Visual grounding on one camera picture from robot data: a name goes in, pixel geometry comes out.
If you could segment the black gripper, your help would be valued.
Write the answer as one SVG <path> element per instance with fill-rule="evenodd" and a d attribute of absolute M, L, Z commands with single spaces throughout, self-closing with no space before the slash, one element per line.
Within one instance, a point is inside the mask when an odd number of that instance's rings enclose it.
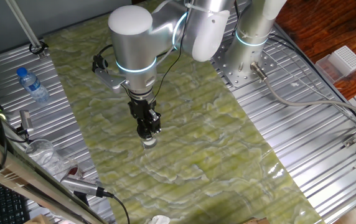
<path fill-rule="evenodd" d="M 134 119 L 137 119 L 137 133 L 141 139 L 149 139 L 148 121 L 150 121 L 150 130 L 152 133 L 161 131 L 160 114 L 155 112 L 156 102 L 147 100 L 131 99 L 128 102 L 129 110 Z"/>

